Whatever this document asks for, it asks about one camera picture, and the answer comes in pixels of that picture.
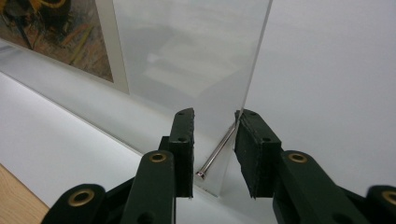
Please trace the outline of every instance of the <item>framed picture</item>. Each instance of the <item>framed picture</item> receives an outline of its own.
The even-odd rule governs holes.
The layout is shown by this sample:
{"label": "framed picture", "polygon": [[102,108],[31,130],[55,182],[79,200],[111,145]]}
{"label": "framed picture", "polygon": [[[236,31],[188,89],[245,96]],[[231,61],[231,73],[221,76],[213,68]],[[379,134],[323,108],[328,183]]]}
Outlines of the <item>framed picture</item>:
{"label": "framed picture", "polygon": [[0,38],[128,92],[109,0],[0,0]]}

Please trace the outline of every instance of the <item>glass pane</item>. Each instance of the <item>glass pane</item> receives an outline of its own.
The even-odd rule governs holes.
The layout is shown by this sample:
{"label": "glass pane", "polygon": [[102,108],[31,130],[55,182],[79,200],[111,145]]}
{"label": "glass pane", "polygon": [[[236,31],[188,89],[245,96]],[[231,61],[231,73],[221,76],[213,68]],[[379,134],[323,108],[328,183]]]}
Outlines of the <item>glass pane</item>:
{"label": "glass pane", "polygon": [[[169,135],[177,111],[194,107],[198,171],[244,105],[271,1],[96,3],[110,63],[126,75],[129,94],[27,51],[1,53],[0,70],[142,154]],[[219,195],[232,146],[195,184]]]}

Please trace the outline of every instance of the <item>printed image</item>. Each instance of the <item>printed image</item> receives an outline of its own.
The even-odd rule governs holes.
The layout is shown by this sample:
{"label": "printed image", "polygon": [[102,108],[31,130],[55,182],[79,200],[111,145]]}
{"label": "printed image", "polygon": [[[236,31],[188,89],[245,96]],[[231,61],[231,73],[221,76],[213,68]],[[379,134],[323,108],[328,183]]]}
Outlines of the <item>printed image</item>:
{"label": "printed image", "polygon": [[0,0],[0,38],[113,82],[95,0]]}

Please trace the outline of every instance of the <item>wooden surface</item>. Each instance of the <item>wooden surface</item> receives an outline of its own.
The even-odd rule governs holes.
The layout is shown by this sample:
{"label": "wooden surface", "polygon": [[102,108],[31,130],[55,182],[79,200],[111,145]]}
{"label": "wooden surface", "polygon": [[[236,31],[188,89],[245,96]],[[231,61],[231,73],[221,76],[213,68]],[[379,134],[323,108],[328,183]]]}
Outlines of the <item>wooden surface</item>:
{"label": "wooden surface", "polygon": [[0,164],[0,223],[40,223],[48,212],[12,173]]}

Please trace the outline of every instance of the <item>metal rod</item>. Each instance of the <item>metal rod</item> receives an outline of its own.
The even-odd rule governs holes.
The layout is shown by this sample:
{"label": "metal rod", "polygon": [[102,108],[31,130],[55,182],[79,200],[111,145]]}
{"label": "metal rod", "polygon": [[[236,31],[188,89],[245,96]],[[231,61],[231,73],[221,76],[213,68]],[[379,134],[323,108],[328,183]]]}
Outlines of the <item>metal rod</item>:
{"label": "metal rod", "polygon": [[233,132],[235,131],[235,126],[236,126],[235,123],[233,123],[231,125],[231,127],[228,130],[228,132],[221,139],[221,141],[219,142],[218,146],[212,152],[212,154],[207,159],[205,164],[196,173],[196,175],[200,176],[203,180],[205,180],[206,173],[209,170],[210,166],[212,165],[213,161],[215,161],[216,157],[220,154],[221,150],[224,148],[224,146],[227,144],[228,140],[230,140],[230,137],[233,135]]}

